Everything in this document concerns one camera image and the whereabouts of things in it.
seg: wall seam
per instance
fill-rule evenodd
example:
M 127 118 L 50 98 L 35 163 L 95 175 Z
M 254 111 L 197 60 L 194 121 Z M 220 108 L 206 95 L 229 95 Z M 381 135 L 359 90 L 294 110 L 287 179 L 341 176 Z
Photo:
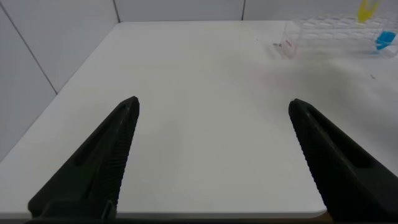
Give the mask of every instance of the wall seam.
M 14 29 L 17 31 L 19 37 L 22 39 L 23 43 L 25 44 L 25 46 L 27 47 L 28 51 L 30 52 L 30 54 L 32 55 L 33 59 L 35 60 L 36 64 L 39 66 L 40 70 L 42 71 L 44 77 L 47 79 L 47 81 L 49 82 L 52 90 L 54 90 L 55 94 L 57 95 L 57 91 L 55 90 L 54 86 L 52 85 L 50 79 L 48 78 L 48 76 L 45 74 L 42 66 L 40 65 L 39 61 L 37 60 L 36 56 L 33 54 L 33 51 L 30 49 L 30 47 L 27 45 L 27 42 L 25 41 L 24 37 L 22 36 L 22 34 L 19 32 L 17 26 L 15 25 L 15 23 L 12 21 L 11 16 L 8 14 L 8 12 L 6 11 L 6 8 L 2 5 L 2 3 L 0 2 L 0 8 L 4 11 L 4 13 L 6 14 L 7 18 L 10 20 L 12 26 L 14 27 Z

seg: clear plastic container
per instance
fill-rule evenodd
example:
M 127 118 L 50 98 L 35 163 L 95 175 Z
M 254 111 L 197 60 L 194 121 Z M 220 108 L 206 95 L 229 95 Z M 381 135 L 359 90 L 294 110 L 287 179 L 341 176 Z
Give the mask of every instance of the clear plastic container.
M 280 46 L 288 58 L 392 58 L 398 54 L 397 14 L 302 16 L 288 21 Z

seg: table surface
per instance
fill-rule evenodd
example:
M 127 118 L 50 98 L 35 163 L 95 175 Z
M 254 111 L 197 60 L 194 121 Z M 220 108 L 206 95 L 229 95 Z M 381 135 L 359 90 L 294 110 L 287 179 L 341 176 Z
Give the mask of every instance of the table surface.
M 310 218 L 326 208 L 288 114 L 311 103 L 398 174 L 389 60 L 287 60 L 282 21 L 125 22 L 0 162 L 0 217 L 27 203 L 113 108 L 141 104 L 118 215 Z

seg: yellow tube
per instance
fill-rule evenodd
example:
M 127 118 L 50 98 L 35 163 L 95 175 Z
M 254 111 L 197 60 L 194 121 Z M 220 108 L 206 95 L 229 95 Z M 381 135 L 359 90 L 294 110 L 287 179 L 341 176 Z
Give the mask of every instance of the yellow tube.
M 364 23 L 372 18 L 379 7 L 379 2 L 380 0 L 362 0 L 361 7 L 358 11 L 358 22 Z

